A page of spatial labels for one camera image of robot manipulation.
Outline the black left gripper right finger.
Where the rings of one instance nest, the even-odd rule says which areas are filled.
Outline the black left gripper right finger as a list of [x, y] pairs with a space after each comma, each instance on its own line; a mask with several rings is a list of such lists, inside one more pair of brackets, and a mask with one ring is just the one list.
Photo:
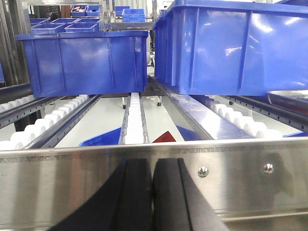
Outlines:
[[153, 177], [155, 231], [227, 231], [182, 158], [159, 159]]

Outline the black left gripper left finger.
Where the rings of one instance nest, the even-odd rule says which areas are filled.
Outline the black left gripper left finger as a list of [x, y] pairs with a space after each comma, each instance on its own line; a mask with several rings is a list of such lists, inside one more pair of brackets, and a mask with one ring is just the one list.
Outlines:
[[152, 180], [147, 160], [122, 160], [85, 204], [50, 230], [152, 230]]

